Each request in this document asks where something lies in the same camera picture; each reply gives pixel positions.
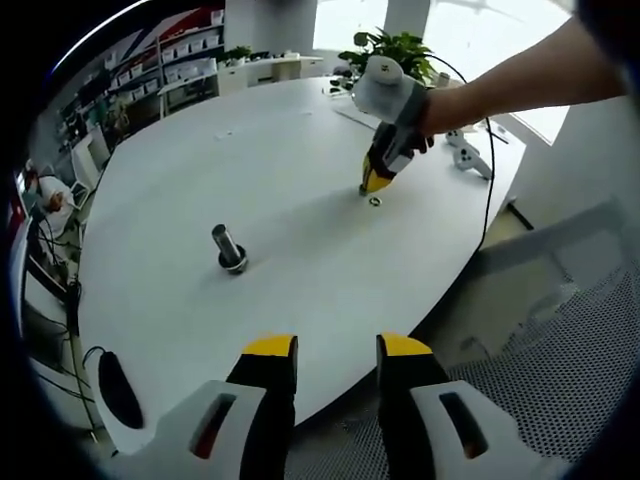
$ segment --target small metal part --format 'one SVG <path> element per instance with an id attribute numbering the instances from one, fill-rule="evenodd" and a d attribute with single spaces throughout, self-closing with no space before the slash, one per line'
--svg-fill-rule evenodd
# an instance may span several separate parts
<path id="1" fill-rule="evenodd" d="M 220 249 L 220 266 L 234 275 L 244 272 L 248 262 L 247 252 L 233 241 L 227 227 L 223 224 L 216 225 L 211 231 L 211 236 Z"/>

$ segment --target human arm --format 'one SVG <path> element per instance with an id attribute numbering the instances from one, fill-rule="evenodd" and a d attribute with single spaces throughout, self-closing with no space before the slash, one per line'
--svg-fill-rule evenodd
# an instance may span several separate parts
<path id="1" fill-rule="evenodd" d="M 431 136 L 492 115 L 589 103 L 624 93 L 615 66 L 574 17 L 469 84 L 433 90 L 420 130 Z"/>

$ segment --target oval table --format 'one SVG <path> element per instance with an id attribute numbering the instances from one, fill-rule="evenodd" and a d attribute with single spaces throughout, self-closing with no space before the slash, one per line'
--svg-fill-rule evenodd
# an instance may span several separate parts
<path id="1" fill-rule="evenodd" d="M 87 372 L 120 451 L 145 445 L 165 412 L 270 333 L 298 335 L 296 422 L 307 419 L 375 367 L 376 334 L 420 323 L 478 246 L 489 184 L 454 168 L 442 136 L 380 206 L 358 195 L 373 131 L 337 113 L 350 100 L 327 85 L 214 98 L 114 152 L 86 229 L 79 324 L 84 351 L 118 355 L 143 411 L 141 430 L 109 412 L 93 353 Z M 490 158 L 486 132 L 468 138 Z M 495 142 L 490 220 L 524 153 L 509 138 Z M 238 277 L 218 265 L 218 223 L 248 252 Z"/>

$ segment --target metal cylinder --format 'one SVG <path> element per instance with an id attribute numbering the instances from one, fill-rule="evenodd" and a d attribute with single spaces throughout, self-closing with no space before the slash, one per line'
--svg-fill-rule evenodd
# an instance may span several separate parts
<path id="1" fill-rule="evenodd" d="M 238 246 L 231 238 L 227 227 L 223 224 L 216 225 L 211 231 L 213 241 L 216 242 L 220 249 L 220 254 L 229 265 L 238 265 L 242 262 L 242 254 L 238 249 Z"/>

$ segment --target cable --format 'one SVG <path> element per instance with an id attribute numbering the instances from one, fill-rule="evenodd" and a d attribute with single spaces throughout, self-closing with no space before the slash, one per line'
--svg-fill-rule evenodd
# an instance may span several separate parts
<path id="1" fill-rule="evenodd" d="M 47 225 L 49 226 L 49 233 L 51 234 L 51 238 L 53 238 L 53 230 L 51 229 L 51 224 L 46 218 L 44 219 L 44 221 L 47 222 Z M 44 235 L 45 237 L 47 236 L 47 234 L 45 233 L 45 231 L 42 229 L 40 225 L 38 225 L 38 230 L 42 232 L 42 235 Z M 62 266 L 58 263 L 58 259 L 56 258 L 56 254 L 54 252 L 53 240 L 47 240 L 45 238 L 44 243 L 47 245 L 47 248 L 49 249 L 49 253 L 51 254 L 51 261 L 53 263 L 53 267 L 57 270 L 58 274 L 64 278 L 65 277 L 64 271 L 62 270 Z"/>
<path id="2" fill-rule="evenodd" d="M 80 376 L 78 375 L 78 366 L 76 365 L 76 356 L 75 356 L 75 352 L 73 349 L 73 342 L 69 342 L 69 346 L 71 347 L 71 362 L 73 363 L 73 369 L 76 372 L 76 374 L 74 375 L 74 377 L 76 377 L 76 383 L 78 384 L 78 391 L 82 392 L 82 386 L 80 385 Z M 96 432 L 96 424 L 93 421 L 93 418 L 91 417 L 91 412 L 89 411 L 89 406 L 87 405 L 87 398 L 83 395 L 82 396 L 82 404 L 84 405 L 84 410 L 87 413 L 87 419 L 89 420 L 89 424 L 91 425 L 91 437 L 93 438 L 93 441 L 95 443 L 98 443 L 98 439 L 96 438 L 95 432 Z"/>
<path id="3" fill-rule="evenodd" d="M 78 377 L 78 375 L 76 375 L 75 373 L 73 373 L 71 370 L 67 370 L 66 368 L 64 368 L 62 365 L 60 365 L 60 370 L 62 370 L 64 373 L 66 373 L 67 375 L 71 375 L 72 377 Z M 89 385 L 85 380 L 83 380 L 82 378 L 78 379 L 87 387 L 87 388 L 91 388 L 91 385 Z"/>
<path id="4" fill-rule="evenodd" d="M 89 356 L 96 350 L 102 350 L 102 353 L 107 352 L 104 348 L 102 348 L 99 345 L 96 345 L 95 347 L 91 347 L 89 350 L 86 351 L 86 353 L 84 354 L 84 357 L 82 357 L 82 368 L 84 368 L 84 364 L 87 362 Z"/>
<path id="5" fill-rule="evenodd" d="M 43 315 L 39 315 L 39 317 L 42 320 L 45 320 L 46 322 L 53 323 L 54 325 L 58 325 L 59 327 L 64 328 L 64 331 L 60 332 L 61 335 L 64 335 L 65 333 L 69 333 L 69 328 L 64 323 L 58 322 L 57 320 L 51 320 L 50 318 L 47 318 Z"/>
<path id="6" fill-rule="evenodd" d="M 56 388 L 59 388 L 60 390 L 62 390 L 63 392 L 65 392 L 67 395 L 70 395 L 74 398 L 78 398 L 78 399 L 83 399 L 86 402 L 91 402 L 91 403 L 96 403 L 92 398 L 88 398 L 85 397 L 84 395 L 81 395 L 77 392 L 74 392 L 73 390 L 69 390 L 68 388 L 63 387 L 62 385 L 58 385 L 56 382 L 54 382 L 53 380 L 49 380 L 47 377 L 45 377 L 44 375 L 40 375 L 38 374 L 38 376 L 44 380 L 45 382 L 53 385 Z"/>
<path id="7" fill-rule="evenodd" d="M 47 242 L 47 241 L 48 241 L 48 242 L 49 242 L 49 243 L 51 243 L 52 245 L 58 245 L 59 247 L 75 248 L 76 250 L 82 250 L 82 248 L 81 248 L 81 247 L 79 247 L 79 246 L 77 246 L 77 245 L 74 245 L 74 244 L 73 244 L 73 243 L 71 243 L 71 242 L 67 242 L 67 243 L 54 242 L 53 240 L 49 240 L 49 239 L 47 239 L 47 238 L 45 238 L 45 237 L 38 237 L 38 239 L 39 239 L 39 240 L 44 240 L 45 242 Z"/>
<path id="8" fill-rule="evenodd" d="M 433 58 L 434 60 L 437 60 L 440 63 L 443 63 L 444 65 L 449 67 L 451 70 L 453 70 L 453 72 L 460 77 L 460 80 L 462 80 L 465 84 L 468 83 L 467 80 L 464 78 L 464 76 L 457 69 L 455 69 L 449 62 L 446 62 L 445 60 L 441 59 L 440 57 L 438 57 L 438 56 L 436 56 L 436 55 L 434 55 L 432 53 L 427 53 L 426 56 L 429 57 L 429 58 Z M 493 195 L 493 184 L 494 184 L 495 179 L 496 179 L 496 150 L 495 150 L 495 146 L 493 144 L 493 136 L 494 136 L 494 134 L 491 131 L 491 122 L 489 121 L 489 118 L 488 117 L 485 118 L 485 121 L 487 122 L 487 133 L 489 133 L 489 143 L 491 145 L 491 179 L 490 179 L 490 182 L 489 182 L 489 194 L 487 196 L 487 208 L 485 209 L 485 212 L 484 212 L 484 223 L 483 223 L 483 226 L 482 226 L 482 238 L 480 239 L 480 244 L 478 245 L 478 247 L 473 252 L 474 255 L 476 253 L 478 253 L 478 251 L 482 247 L 482 244 L 484 243 L 485 238 L 487 236 L 487 227 L 489 226 L 489 211 L 491 210 L 491 197 Z"/>

